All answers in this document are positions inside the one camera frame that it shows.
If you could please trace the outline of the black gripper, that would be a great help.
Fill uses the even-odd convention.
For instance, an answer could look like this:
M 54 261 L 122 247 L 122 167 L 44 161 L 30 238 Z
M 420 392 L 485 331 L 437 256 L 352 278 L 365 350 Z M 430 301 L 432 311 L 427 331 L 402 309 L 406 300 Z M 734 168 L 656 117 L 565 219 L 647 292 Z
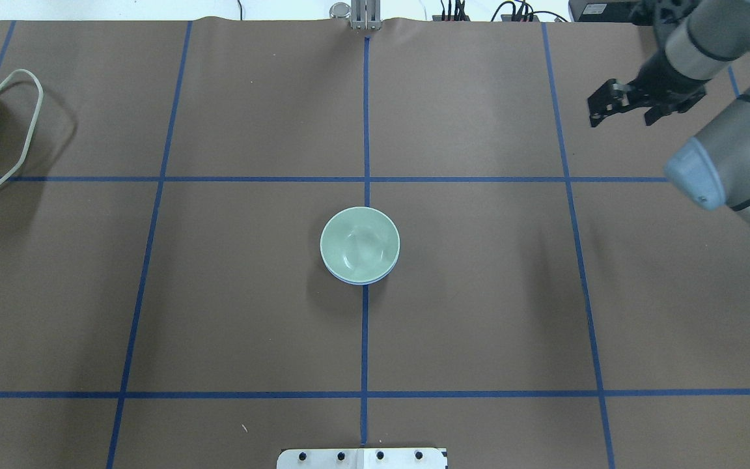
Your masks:
M 610 78 L 587 98 L 590 127 L 598 127 L 612 115 L 627 113 L 636 104 L 650 107 L 644 113 L 646 126 L 673 113 L 682 115 L 706 96 L 707 82 L 706 78 L 683 75 L 671 65 L 664 51 L 657 51 L 629 84 Z

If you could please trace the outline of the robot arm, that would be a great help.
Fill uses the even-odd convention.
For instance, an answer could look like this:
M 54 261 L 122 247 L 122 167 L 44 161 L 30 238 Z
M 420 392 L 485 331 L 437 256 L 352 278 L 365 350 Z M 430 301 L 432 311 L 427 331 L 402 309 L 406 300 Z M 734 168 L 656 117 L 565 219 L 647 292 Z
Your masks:
M 610 78 L 589 96 L 593 128 L 634 109 L 645 109 L 649 126 L 688 112 L 712 78 L 750 55 L 750 1 L 643 1 L 632 17 L 654 27 L 658 50 L 634 80 Z M 727 206 L 750 226 L 750 88 L 688 139 L 664 173 L 696 205 Z

